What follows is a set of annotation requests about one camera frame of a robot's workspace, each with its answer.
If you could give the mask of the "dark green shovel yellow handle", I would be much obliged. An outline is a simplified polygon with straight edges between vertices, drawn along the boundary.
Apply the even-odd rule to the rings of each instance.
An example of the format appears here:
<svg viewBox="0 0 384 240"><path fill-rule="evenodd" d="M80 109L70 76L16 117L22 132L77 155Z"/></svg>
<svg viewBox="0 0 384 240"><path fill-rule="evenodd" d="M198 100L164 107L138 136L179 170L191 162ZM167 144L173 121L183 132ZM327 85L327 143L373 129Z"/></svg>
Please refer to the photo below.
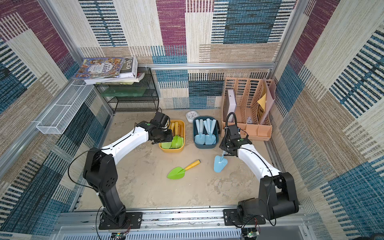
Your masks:
<svg viewBox="0 0 384 240"><path fill-rule="evenodd" d="M179 122L175 122L174 130L175 130L175 136L173 138L171 148L172 149L179 149L183 145L183 140L181 137L182 128L181 128L181 125L179 124Z"/></svg>

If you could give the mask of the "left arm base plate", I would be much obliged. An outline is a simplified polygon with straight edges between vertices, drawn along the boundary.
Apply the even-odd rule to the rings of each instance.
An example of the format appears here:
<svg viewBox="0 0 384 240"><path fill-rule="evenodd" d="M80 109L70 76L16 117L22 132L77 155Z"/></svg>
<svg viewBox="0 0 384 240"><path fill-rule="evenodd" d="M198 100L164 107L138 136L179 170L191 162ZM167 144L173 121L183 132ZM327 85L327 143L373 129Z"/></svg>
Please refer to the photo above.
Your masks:
<svg viewBox="0 0 384 240"><path fill-rule="evenodd" d="M105 211L101 214L99 230L139 229L143 218L142 212L122 213L116 218L110 217Z"/></svg>

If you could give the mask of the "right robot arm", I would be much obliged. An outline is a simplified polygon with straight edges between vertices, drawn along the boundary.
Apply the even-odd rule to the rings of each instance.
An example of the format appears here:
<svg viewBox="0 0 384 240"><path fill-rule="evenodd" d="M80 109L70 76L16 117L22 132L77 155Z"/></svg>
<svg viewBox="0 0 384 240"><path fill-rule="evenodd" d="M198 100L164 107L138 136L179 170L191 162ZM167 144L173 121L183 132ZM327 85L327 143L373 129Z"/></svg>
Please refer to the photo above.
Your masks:
<svg viewBox="0 0 384 240"><path fill-rule="evenodd" d="M257 198L238 203L238 219L242 224L246 225L254 220L271 222L299 211L293 176L288 172L281 172L266 161L247 137L241 137L237 125L225 127L220 149L228 156L242 160L260 183Z"/></svg>

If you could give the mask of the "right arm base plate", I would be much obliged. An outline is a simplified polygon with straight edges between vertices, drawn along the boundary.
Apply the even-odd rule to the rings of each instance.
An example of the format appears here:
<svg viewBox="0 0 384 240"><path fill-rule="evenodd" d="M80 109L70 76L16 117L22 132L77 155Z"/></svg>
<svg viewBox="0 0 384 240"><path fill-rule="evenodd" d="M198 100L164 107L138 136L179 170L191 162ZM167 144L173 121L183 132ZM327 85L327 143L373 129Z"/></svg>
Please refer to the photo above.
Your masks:
<svg viewBox="0 0 384 240"><path fill-rule="evenodd" d="M237 209L224 209L223 210L224 222L226 226L234 226L241 228L247 225L264 225L266 220L261 215L247 215L241 214Z"/></svg>

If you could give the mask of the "blue shovel large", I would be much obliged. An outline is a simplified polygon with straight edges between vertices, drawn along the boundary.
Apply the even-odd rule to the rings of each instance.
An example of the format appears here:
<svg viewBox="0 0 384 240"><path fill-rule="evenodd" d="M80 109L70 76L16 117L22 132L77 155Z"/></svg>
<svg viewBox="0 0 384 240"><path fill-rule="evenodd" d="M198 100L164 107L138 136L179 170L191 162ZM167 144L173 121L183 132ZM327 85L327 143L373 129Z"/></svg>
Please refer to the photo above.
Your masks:
<svg viewBox="0 0 384 240"><path fill-rule="evenodd" d="M214 145L217 142L217 138L214 135L214 129L216 127L216 120L212 120L210 118L207 118L205 121L203 121L205 129L207 131L206 134L206 145Z"/></svg>

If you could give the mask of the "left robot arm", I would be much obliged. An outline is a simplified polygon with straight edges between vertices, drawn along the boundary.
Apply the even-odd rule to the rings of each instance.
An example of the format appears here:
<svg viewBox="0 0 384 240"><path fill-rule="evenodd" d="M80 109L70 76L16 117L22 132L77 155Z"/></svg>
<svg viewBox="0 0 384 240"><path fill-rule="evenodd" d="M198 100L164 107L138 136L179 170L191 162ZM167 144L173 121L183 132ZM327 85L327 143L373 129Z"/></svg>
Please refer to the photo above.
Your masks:
<svg viewBox="0 0 384 240"><path fill-rule="evenodd" d="M130 222L116 188L116 165L128 153L147 141L153 144L171 142L173 134L169 129L170 124L171 120L167 115L156 112L149 122L135 124L133 130L120 139L101 149L93 148L87 153L83 178L99 196L103 207L101 217L105 224L111 225L109 229L124 229Z"/></svg>

